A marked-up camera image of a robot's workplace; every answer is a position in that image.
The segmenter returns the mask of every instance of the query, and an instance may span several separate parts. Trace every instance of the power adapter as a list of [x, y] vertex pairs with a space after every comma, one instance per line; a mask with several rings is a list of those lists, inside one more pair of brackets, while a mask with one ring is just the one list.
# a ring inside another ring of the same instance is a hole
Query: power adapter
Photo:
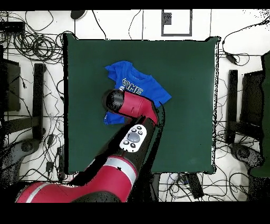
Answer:
[[48, 148], [50, 148], [52, 146], [53, 141], [54, 141], [54, 135], [49, 135], [49, 138], [47, 141]]
[[186, 177], [190, 186], [190, 191], [193, 194], [194, 199], [203, 197], [204, 191], [200, 184], [197, 173], [186, 173]]
[[46, 172], [48, 172], [48, 176], [50, 176], [50, 173], [53, 172], [53, 162], [46, 163]]
[[237, 64], [236, 63], [236, 58], [234, 57], [233, 54], [229, 54], [227, 52], [225, 52], [226, 58], [232, 63], [232, 64]]

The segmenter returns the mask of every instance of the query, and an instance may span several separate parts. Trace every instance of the black frame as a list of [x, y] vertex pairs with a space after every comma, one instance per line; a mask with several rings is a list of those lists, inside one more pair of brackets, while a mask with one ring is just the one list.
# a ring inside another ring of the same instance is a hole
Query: black frame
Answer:
[[161, 36], [192, 36], [192, 10], [190, 10], [189, 33], [187, 34], [168, 34], [164, 33], [164, 25], [171, 25], [171, 13], [161, 10]]
[[43, 129], [43, 82], [46, 65], [36, 63], [34, 65], [33, 86], [33, 116], [5, 121], [6, 133], [14, 133], [32, 127], [33, 139], [42, 141]]
[[251, 123], [247, 123], [246, 121], [242, 121], [240, 117], [240, 121], [236, 121], [237, 116], [237, 83], [238, 83], [238, 71], [230, 70], [228, 77], [228, 98], [227, 98], [227, 122], [225, 127], [225, 143], [233, 144], [235, 140], [236, 133], [241, 133], [246, 136], [252, 137], [258, 141], [261, 141], [263, 138], [263, 129], [262, 126], [253, 125]]

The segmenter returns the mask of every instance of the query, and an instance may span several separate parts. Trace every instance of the control button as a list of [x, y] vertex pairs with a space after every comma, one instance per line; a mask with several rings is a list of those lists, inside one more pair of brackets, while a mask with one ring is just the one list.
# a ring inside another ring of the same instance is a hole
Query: control button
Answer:
[[139, 142], [140, 141], [140, 136], [137, 133], [131, 132], [128, 134], [129, 141], [131, 142]]

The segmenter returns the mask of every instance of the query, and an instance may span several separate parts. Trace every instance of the white floor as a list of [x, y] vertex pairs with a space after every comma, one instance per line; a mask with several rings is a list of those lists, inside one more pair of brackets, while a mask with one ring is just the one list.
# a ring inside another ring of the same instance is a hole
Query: white floor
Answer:
[[[95, 15], [99, 21], [100, 26], [106, 33], [107, 39], [120, 39], [128, 40], [130, 39], [143, 39], [145, 40], [198, 40], [203, 41], [209, 36], [220, 36], [222, 40], [231, 32], [240, 30], [246, 26], [259, 23], [263, 21], [267, 16], [270, 15], [269, 10], [193, 10], [192, 12], [192, 36], [190, 37], [161, 37], [161, 10], [141, 10], [140, 13], [134, 18], [133, 23], [130, 27], [130, 23], [133, 17], [140, 10], [122, 10], [122, 11], [95, 11]], [[104, 39], [104, 34], [98, 27], [93, 13], [87, 11], [86, 15], [80, 20], [76, 21], [74, 29], [74, 21], [70, 18], [70, 11], [51, 11], [53, 15], [53, 22], [46, 29], [39, 31], [44, 34], [59, 34], [63, 31], [72, 31], [79, 39]], [[25, 12], [10, 12], [9, 21], [18, 21], [18, 16], [21, 16], [25, 20]], [[48, 25], [52, 17], [48, 11], [33, 11], [27, 13], [27, 22], [29, 25], [35, 29], [40, 30], [46, 25]], [[51, 38], [55, 39], [56, 35], [49, 35]], [[227, 83], [228, 71], [230, 69], [238, 70], [238, 89], [241, 90], [241, 79], [245, 73], [258, 71], [262, 69], [262, 63], [260, 56], [270, 50], [270, 23], [261, 26], [253, 26], [250, 29], [244, 29], [237, 33], [234, 33], [226, 38], [226, 43], [224, 44], [225, 51], [234, 54], [248, 53], [250, 55], [249, 62], [244, 66], [236, 66], [230, 63], [226, 58], [220, 58], [219, 60], [219, 85], [218, 85], [218, 97], [225, 96], [227, 94], [227, 89], [225, 83]], [[9, 49], [8, 55], [7, 51], [4, 54], [4, 57], [20, 63], [21, 66], [21, 77], [25, 81], [26, 89], [21, 86], [21, 98], [24, 99], [26, 105], [30, 112], [32, 112], [32, 100], [33, 100], [33, 67], [31, 61], [21, 55], [15, 55], [18, 53], [15, 49]], [[239, 56], [240, 63], [245, 64], [247, 62], [247, 56]], [[63, 115], [63, 103], [60, 99], [58, 92], [56, 91], [55, 84], [63, 79], [63, 67], [61, 63], [58, 64], [47, 64], [47, 69], [50, 73], [45, 73], [45, 84], [44, 86], [44, 95], [48, 96], [44, 99], [44, 127], [46, 130], [50, 129], [50, 125], [54, 128], [56, 124], [57, 116]], [[63, 89], [63, 82], [59, 85], [59, 90], [61, 92]], [[222, 104], [222, 107], [218, 107], [218, 120], [226, 120], [225, 111], [226, 111], [226, 97], [223, 97], [218, 101]], [[9, 116], [5, 116], [5, 119], [17, 119], [22, 116], [28, 116], [28, 112], [23, 102], [21, 102], [20, 112], [11, 112], [8, 113]], [[63, 130], [63, 122], [59, 122], [60, 130]], [[18, 134], [13, 133], [7, 138], [8, 142], [12, 142]], [[17, 140], [31, 137], [31, 130], [26, 133], [23, 133], [18, 137]], [[61, 136], [61, 132], [55, 129], [54, 134], [59, 134], [60, 139], [57, 143], [51, 147], [49, 150], [52, 160], [54, 160], [54, 155], [56, 153], [57, 147], [63, 145], [64, 138]], [[259, 150], [258, 145], [254, 144], [254, 149]], [[46, 161], [50, 160], [47, 156], [46, 159], [43, 155], [43, 147], [40, 147], [39, 150], [27, 156], [24, 159], [24, 164], [21, 166], [20, 175], [23, 176], [25, 173], [31, 169], [38, 169], [42, 174], [45, 173]], [[230, 153], [226, 153], [229, 149], [223, 147], [222, 150], [216, 151], [215, 163], [218, 166], [217, 172], [213, 175], [198, 174], [202, 185], [204, 187], [204, 192], [208, 195], [218, 195], [213, 197], [204, 196], [203, 200], [205, 201], [215, 201], [215, 200], [224, 200], [224, 201], [235, 201], [236, 199], [232, 196], [229, 187], [228, 181], [225, 181], [230, 175], [236, 172], [247, 173], [247, 170], [243, 163], [238, 162]], [[52, 174], [52, 180], [57, 180], [56, 171], [54, 170]], [[194, 200], [192, 196], [190, 199], [188, 197], [176, 198], [181, 196], [186, 196], [186, 194], [179, 190], [179, 188], [174, 185], [171, 189], [171, 193], [167, 193], [167, 188], [175, 183], [176, 174], [165, 173], [162, 174], [160, 179], [160, 192], [159, 198], [160, 201], [198, 201]], [[24, 177], [24, 180], [39, 180], [45, 181], [46, 179], [40, 174], [34, 171], [28, 172], [27, 176]], [[231, 179], [232, 184], [239, 186], [244, 186], [244, 189], [248, 189], [248, 179], [241, 174], [236, 174]], [[182, 188], [188, 195], [190, 195], [188, 190]], [[234, 196], [238, 200], [245, 200], [246, 196], [240, 190], [235, 190], [233, 188]]]

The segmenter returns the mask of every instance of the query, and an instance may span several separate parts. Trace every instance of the table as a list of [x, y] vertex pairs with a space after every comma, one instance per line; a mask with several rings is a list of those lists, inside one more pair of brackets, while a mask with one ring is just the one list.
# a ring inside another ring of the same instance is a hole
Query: table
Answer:
[[69, 172], [84, 171], [121, 127], [103, 123], [101, 105], [103, 93], [114, 87], [104, 67], [121, 60], [151, 74], [172, 96], [165, 104], [166, 124], [152, 171], [210, 172], [218, 40], [76, 40], [68, 34]]

